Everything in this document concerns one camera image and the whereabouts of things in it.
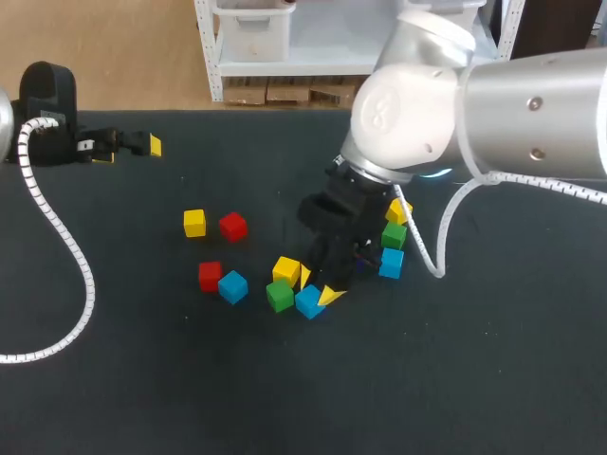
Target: screw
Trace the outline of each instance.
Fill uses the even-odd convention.
[[[546,153],[540,149],[533,149],[530,155],[531,159],[536,161],[542,161],[544,158],[546,158]]]
[[[537,111],[542,107],[543,100],[540,97],[532,98],[527,102],[530,111]]]

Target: white box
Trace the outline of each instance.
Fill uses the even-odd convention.
[[[219,16],[223,32],[222,52],[226,52],[226,57],[233,62],[279,62],[288,59],[291,14],[294,10],[295,4],[282,5],[280,0],[219,2],[213,7],[213,12]]]
[[[443,16],[468,31],[487,0],[402,0],[403,9],[423,9]]]

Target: blue light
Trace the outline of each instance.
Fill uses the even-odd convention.
[[[442,177],[443,175],[447,175],[451,171],[452,171],[452,169],[443,169],[442,171],[439,171],[438,173],[431,173],[430,175],[420,175],[420,177],[422,177],[422,178],[437,178],[437,177]]]

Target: toy block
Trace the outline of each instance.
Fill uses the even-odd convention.
[[[333,289],[331,289],[329,286],[325,286],[324,289],[322,290],[321,297],[319,298],[319,306],[326,306],[329,303],[333,303],[335,300],[337,300],[339,297],[341,297],[345,293],[346,293],[346,291],[336,292]]]
[[[162,156],[162,142],[154,135],[150,135],[150,156]]]
[[[407,227],[397,223],[388,223],[381,234],[381,246],[384,248],[401,249],[407,238]]]
[[[238,242],[247,237],[247,221],[238,213],[233,212],[219,221],[219,230],[230,242]]]
[[[300,278],[300,291],[305,288],[305,284],[307,283],[308,279],[310,278],[311,273],[312,272],[310,271],[310,269],[302,264],[302,273],[301,273],[301,278]]]
[[[407,206],[409,207],[409,211],[411,211],[411,212],[414,211],[414,206],[412,206],[409,203],[407,203]],[[405,211],[402,209],[402,206],[400,205],[400,201],[398,200],[398,198],[396,198],[390,204],[390,207],[388,208],[388,211],[386,212],[386,220],[388,220],[390,223],[396,223],[397,225],[404,225],[405,223],[407,223],[407,215],[405,214]]]
[[[281,256],[272,269],[272,280],[276,282],[285,279],[293,287],[300,278],[300,267],[299,261]]]
[[[399,249],[384,248],[381,255],[379,276],[398,280],[404,259],[405,253]]]
[[[232,270],[219,280],[219,295],[234,305],[248,294],[248,283],[238,272]]]
[[[280,279],[266,286],[267,300],[276,313],[289,308],[295,304],[295,294],[289,282]]]
[[[198,281],[203,292],[217,292],[221,276],[220,263],[202,263],[198,266]]]
[[[326,308],[319,306],[321,291],[316,286],[310,284],[295,296],[295,307],[308,319],[316,317]]]
[[[186,231],[186,237],[204,237],[207,235],[205,211],[202,209],[184,211],[183,228]]]

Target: green cube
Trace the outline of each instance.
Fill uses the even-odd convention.
[[[295,294],[287,280],[278,280],[266,286],[267,300],[276,313],[295,304]]]
[[[381,246],[390,249],[401,249],[407,238],[407,227],[397,223],[388,223],[381,234]]]

